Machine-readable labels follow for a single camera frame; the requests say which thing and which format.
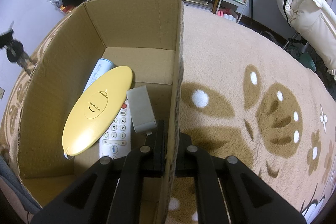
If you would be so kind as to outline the green yellow oval remote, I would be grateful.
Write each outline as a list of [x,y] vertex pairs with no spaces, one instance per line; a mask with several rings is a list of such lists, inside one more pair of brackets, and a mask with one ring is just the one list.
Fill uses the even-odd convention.
[[100,139],[121,110],[132,81],[131,68],[119,66],[85,90],[64,125],[62,147],[66,158],[84,152]]

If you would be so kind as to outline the small grey square charger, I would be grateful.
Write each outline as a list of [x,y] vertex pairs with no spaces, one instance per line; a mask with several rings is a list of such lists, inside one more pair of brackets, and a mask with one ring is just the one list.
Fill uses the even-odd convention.
[[126,93],[133,128],[137,134],[151,134],[157,122],[145,85],[133,88]]

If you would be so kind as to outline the key bunch with tag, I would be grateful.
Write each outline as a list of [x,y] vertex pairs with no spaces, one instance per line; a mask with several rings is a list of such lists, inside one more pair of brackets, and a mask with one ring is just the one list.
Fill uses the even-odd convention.
[[28,75],[30,75],[31,70],[29,69],[27,62],[29,61],[34,65],[37,62],[25,52],[23,44],[14,39],[8,46],[5,46],[5,49],[9,62],[17,63]]

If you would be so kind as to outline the cream duvet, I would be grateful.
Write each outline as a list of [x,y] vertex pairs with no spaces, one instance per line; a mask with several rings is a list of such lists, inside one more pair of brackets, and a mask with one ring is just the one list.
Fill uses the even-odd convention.
[[335,13],[326,0],[276,0],[288,24],[315,49],[335,76]]

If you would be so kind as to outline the plastic snack bag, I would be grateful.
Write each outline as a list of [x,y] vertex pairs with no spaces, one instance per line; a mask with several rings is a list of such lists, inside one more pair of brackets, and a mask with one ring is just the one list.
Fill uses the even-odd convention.
[[52,4],[54,7],[56,7],[59,11],[67,14],[69,12],[69,9],[67,6],[63,5],[63,0],[47,0]]

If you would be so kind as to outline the cardboard box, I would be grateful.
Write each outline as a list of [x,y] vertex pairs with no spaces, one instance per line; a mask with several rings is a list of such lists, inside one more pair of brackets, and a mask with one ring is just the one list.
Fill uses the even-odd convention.
[[155,117],[165,121],[165,171],[145,181],[143,223],[167,217],[178,149],[178,111],[183,77],[182,0],[89,0],[45,38],[33,73],[21,85],[22,106],[13,123],[11,168],[45,205],[76,171],[97,156],[87,151],[67,160],[62,132],[98,59],[129,66],[135,86],[145,85]]

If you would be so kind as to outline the light blue power bank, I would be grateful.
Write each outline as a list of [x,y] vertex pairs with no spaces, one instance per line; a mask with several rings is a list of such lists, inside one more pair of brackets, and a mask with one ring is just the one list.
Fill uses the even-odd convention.
[[108,60],[108,59],[98,59],[96,65],[94,66],[94,69],[92,73],[90,74],[90,77],[84,87],[83,92],[85,92],[89,86],[91,86],[99,77],[101,77],[103,74],[105,74],[107,71],[115,68],[116,65]]

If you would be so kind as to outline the white tv remote control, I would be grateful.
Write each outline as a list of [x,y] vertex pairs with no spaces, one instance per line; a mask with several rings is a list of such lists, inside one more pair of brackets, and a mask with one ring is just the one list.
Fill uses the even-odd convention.
[[131,151],[131,114],[126,100],[99,140],[99,157],[118,159]]

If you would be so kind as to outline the wall socket upper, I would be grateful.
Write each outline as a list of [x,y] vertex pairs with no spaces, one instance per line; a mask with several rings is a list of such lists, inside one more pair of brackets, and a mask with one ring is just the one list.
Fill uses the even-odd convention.
[[4,93],[5,90],[3,88],[0,88],[0,100],[2,100]]

